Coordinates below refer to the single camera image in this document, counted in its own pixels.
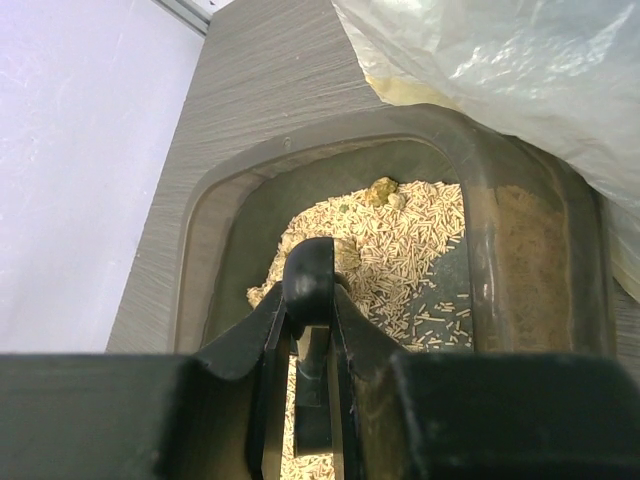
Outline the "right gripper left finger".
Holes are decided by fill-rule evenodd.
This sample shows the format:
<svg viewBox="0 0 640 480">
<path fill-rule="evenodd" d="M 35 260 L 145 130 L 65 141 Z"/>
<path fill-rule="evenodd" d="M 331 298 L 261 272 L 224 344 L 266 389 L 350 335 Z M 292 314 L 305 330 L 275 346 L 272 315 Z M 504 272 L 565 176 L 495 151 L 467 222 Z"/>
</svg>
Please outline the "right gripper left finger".
<svg viewBox="0 0 640 480">
<path fill-rule="evenodd" d="M 282 290 L 192 355 L 5 355 L 5 479 L 276 479 Z"/>
</svg>

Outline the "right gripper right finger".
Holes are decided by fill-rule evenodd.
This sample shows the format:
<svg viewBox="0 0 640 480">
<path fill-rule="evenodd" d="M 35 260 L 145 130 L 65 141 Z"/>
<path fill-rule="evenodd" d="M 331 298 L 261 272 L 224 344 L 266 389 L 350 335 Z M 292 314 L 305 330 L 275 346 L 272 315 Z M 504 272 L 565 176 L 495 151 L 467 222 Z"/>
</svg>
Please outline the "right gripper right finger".
<svg viewBox="0 0 640 480">
<path fill-rule="evenodd" d="M 570 354 L 412 353 L 342 287 L 330 408 L 340 479 L 635 479 L 639 389 Z"/>
</svg>

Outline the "black litter scoop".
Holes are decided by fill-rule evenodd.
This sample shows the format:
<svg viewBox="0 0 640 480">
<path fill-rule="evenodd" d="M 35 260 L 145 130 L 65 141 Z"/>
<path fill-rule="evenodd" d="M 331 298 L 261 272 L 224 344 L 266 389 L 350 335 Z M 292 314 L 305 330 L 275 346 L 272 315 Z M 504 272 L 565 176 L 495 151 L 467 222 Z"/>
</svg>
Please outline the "black litter scoop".
<svg viewBox="0 0 640 480">
<path fill-rule="evenodd" d="M 338 283 L 333 238 L 304 240 L 289 253 L 282 287 L 297 352 L 293 426 L 296 457 L 332 451 L 327 357 Z"/>
</svg>

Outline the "grey plastic litter box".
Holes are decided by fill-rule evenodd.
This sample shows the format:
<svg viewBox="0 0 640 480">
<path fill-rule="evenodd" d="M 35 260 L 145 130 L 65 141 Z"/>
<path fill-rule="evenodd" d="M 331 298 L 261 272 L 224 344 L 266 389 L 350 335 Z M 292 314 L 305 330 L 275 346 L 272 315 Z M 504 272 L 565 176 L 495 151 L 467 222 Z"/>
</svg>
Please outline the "grey plastic litter box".
<svg viewBox="0 0 640 480">
<path fill-rule="evenodd" d="M 170 348 L 196 351 L 248 313 L 294 215 L 385 176 L 461 186 L 465 238 L 435 292 L 462 281 L 477 350 L 615 353 L 596 192 L 552 155 L 435 105 L 339 115 L 211 168 L 183 217 Z"/>
</svg>

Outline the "bin with white bag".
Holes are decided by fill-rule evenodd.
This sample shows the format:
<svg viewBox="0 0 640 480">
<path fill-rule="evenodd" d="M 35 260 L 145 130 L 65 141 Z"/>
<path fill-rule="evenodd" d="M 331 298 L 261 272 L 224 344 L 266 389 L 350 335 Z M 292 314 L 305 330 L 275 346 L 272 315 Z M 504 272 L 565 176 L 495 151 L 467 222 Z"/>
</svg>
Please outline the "bin with white bag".
<svg viewBox="0 0 640 480">
<path fill-rule="evenodd" d="M 338 1 L 364 77 L 392 105 L 433 103 L 518 137 L 605 198 L 616 280 L 639 293 L 635 1 Z"/>
</svg>

